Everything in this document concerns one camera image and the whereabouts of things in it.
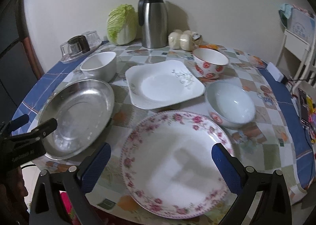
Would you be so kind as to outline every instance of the floral plate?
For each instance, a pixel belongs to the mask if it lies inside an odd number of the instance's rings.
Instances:
[[[211,157],[216,143],[233,156],[223,130],[198,114],[167,111],[143,120],[121,153],[131,196],[166,218],[187,219],[208,212],[228,190]]]

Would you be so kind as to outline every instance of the blue towel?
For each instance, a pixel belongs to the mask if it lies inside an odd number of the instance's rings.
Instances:
[[[279,16],[281,19],[282,25],[287,28],[288,25],[288,19],[292,15],[292,8],[293,6],[287,3],[283,3],[279,9]]]

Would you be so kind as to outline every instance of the box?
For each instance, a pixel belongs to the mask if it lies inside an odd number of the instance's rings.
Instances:
[[[315,19],[311,18],[308,14],[293,8],[287,28],[309,44],[312,44],[315,31]]]

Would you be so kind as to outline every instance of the white bowl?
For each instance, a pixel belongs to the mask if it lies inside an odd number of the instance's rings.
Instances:
[[[229,64],[229,59],[222,53],[206,48],[193,51],[195,69],[205,78],[217,79]]]
[[[246,91],[226,82],[214,82],[205,91],[205,101],[211,119],[230,129],[251,122],[256,108]]]
[[[109,82],[116,73],[116,53],[101,52],[88,57],[80,69],[88,77]]]

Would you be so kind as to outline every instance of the stainless steel plate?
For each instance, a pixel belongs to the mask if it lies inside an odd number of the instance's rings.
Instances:
[[[85,79],[70,84],[46,105],[39,124],[50,118],[57,129],[47,136],[47,157],[63,160],[85,150],[100,135],[112,114],[114,93],[106,82]]]

